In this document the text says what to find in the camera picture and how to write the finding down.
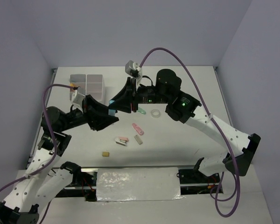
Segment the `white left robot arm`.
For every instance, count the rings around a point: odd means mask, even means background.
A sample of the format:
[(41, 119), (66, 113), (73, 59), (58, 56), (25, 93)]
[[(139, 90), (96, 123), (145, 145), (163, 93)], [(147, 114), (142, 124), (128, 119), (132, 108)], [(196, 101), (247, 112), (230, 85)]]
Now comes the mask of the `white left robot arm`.
[(36, 224), (40, 213), (67, 185), (81, 183), (81, 167), (65, 162), (48, 181), (49, 172), (65, 152), (71, 135), (64, 131), (88, 124), (91, 130), (101, 131), (117, 122), (106, 105), (87, 95), (74, 100), (68, 113), (55, 106), (46, 108), (42, 115), (43, 135), (38, 149), (25, 174), (9, 185), (12, 191), (0, 202), (0, 224)]

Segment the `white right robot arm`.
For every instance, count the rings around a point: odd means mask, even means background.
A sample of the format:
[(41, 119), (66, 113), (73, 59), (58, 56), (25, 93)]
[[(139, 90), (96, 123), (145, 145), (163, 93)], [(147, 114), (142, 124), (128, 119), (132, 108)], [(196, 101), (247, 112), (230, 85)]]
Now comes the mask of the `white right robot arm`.
[(111, 99), (109, 109), (132, 113), (139, 104), (166, 104), (165, 112), (174, 121), (194, 127), (226, 148), (226, 153), (215, 157), (202, 157), (194, 166), (194, 179), (205, 182), (214, 173), (229, 171), (245, 176), (255, 155), (261, 137), (248, 135), (215, 115), (208, 114), (201, 102), (181, 91), (182, 80), (173, 70), (158, 71), (151, 86), (137, 83), (129, 77), (123, 89)]

